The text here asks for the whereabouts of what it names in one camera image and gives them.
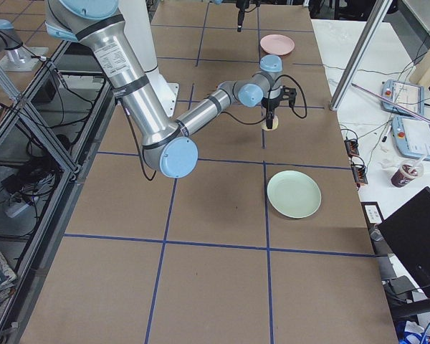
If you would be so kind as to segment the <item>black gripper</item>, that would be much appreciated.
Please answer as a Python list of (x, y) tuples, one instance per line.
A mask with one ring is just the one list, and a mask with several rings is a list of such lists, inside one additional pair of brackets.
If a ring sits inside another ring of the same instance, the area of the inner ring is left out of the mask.
[(237, 14), (237, 31), (241, 32), (244, 22), (244, 11), (247, 11), (250, 5), (253, 4), (257, 8), (260, 4), (260, 0), (236, 0), (236, 8), (238, 8)]
[(272, 129), (274, 124), (274, 111), (280, 106), (282, 101), (288, 101), (288, 107), (295, 108), (297, 91), (293, 87), (279, 86), (276, 89), (268, 92), (262, 98), (262, 107), (267, 111), (266, 115), (266, 128)]

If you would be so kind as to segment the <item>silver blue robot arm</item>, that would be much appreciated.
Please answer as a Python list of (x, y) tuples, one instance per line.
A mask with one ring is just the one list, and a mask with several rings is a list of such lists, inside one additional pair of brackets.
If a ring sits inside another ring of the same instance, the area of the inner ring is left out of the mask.
[(282, 60), (268, 54), (247, 80), (221, 83), (217, 90), (176, 119), (156, 90), (165, 85), (156, 69), (150, 19), (144, 1), (46, 1), (47, 33), (89, 47), (116, 99), (142, 134), (142, 155), (152, 169), (183, 178), (196, 166), (199, 152), (191, 135), (231, 104), (252, 108), (277, 99)]

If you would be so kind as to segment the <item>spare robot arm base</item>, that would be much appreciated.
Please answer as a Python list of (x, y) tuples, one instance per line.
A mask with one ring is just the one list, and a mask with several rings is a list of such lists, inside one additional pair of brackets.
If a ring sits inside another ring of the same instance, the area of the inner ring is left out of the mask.
[(38, 56), (45, 56), (47, 47), (28, 47), (17, 34), (13, 24), (0, 19), (0, 67), (7, 72), (31, 72), (39, 61)]

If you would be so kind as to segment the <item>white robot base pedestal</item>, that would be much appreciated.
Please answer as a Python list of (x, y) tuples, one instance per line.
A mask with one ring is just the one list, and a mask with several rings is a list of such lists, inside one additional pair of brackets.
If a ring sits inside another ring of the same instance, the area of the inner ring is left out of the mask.
[(119, 8), (125, 18), (125, 35), (167, 116), (172, 117), (179, 84), (168, 82), (159, 70), (146, 1), (120, 1)]

